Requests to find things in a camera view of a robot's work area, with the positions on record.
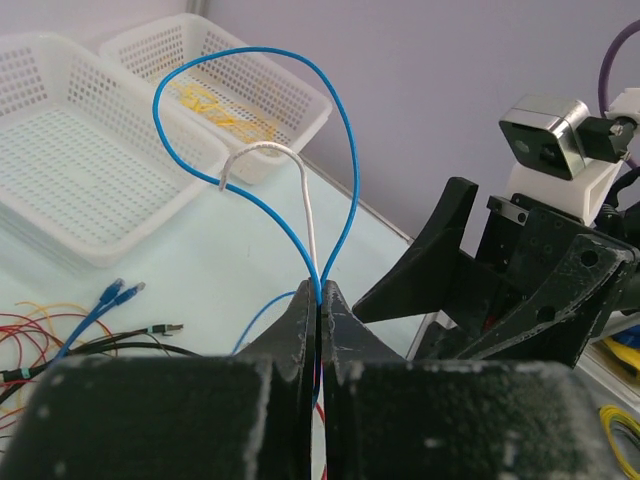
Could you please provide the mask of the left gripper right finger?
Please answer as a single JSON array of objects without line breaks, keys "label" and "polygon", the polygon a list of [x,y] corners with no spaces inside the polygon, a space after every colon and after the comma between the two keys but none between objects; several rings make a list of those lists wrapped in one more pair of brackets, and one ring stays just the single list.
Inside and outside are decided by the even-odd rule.
[{"label": "left gripper right finger", "polygon": [[322,300],[332,479],[618,479],[587,388],[554,362],[409,362]]}]

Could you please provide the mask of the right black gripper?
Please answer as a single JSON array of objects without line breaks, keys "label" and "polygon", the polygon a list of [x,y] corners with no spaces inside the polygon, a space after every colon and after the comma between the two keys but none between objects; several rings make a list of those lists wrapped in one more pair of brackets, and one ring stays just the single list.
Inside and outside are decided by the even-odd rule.
[{"label": "right black gripper", "polygon": [[476,256],[460,253],[478,185],[450,178],[410,247],[352,308],[364,323],[441,310],[416,360],[576,366],[616,310],[639,307],[639,209],[605,205],[593,227],[519,195],[523,224],[489,216]]}]

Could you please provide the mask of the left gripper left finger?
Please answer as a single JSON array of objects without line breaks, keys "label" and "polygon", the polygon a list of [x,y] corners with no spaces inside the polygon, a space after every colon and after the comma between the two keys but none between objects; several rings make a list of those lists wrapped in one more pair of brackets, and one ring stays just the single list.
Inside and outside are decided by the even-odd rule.
[{"label": "left gripper left finger", "polygon": [[40,377],[5,479],[308,479],[316,282],[233,356],[73,355]]}]

